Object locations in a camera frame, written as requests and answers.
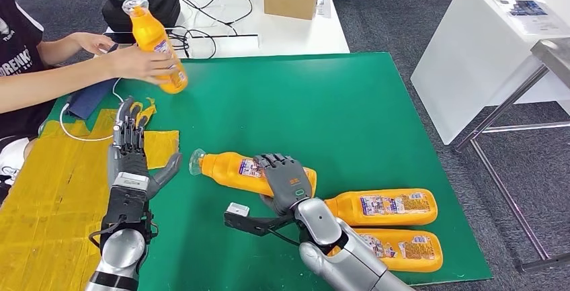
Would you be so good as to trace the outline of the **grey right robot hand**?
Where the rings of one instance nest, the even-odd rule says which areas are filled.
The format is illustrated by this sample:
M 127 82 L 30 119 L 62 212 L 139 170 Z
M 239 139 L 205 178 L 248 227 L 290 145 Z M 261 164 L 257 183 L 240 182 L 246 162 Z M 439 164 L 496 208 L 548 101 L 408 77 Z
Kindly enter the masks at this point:
M 278 215 L 284 216 L 299 202 L 314 196 L 309 177 L 299 161 L 280 153 L 254 156 L 263 171 L 273 196 L 261 195 L 262 200 Z

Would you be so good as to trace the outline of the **person's left hand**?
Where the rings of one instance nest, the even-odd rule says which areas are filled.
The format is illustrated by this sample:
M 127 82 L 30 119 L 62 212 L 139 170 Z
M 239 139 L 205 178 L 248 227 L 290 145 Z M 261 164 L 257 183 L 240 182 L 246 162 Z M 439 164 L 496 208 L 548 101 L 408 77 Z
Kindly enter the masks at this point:
M 109 52 L 116 45 L 113 40 L 103 34 L 75 32 L 71 34 L 71 38 L 80 48 L 98 56 Z

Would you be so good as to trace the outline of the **person's right hand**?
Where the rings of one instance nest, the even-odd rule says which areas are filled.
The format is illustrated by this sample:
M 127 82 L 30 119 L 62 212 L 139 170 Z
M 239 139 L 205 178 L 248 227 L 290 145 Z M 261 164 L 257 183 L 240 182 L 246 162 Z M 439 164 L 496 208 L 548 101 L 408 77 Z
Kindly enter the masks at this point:
M 101 56 L 111 78 L 144 81 L 154 85 L 169 81 L 178 72 L 175 57 L 162 52 L 146 52 L 137 46 L 117 49 Z

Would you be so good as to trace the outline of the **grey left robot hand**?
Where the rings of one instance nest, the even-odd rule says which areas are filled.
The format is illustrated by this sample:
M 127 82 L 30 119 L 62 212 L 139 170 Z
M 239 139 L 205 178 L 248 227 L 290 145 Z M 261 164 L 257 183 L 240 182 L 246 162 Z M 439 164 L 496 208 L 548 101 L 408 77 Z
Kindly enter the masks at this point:
M 166 166 L 154 175 L 149 173 L 145 153 L 145 125 L 136 118 L 141 109 L 132 97 L 118 108 L 113 125 L 112 143 L 108 149 L 108 185 L 121 185 L 145 193 L 145 200 L 153 199 L 178 173 L 182 154 L 173 153 Z

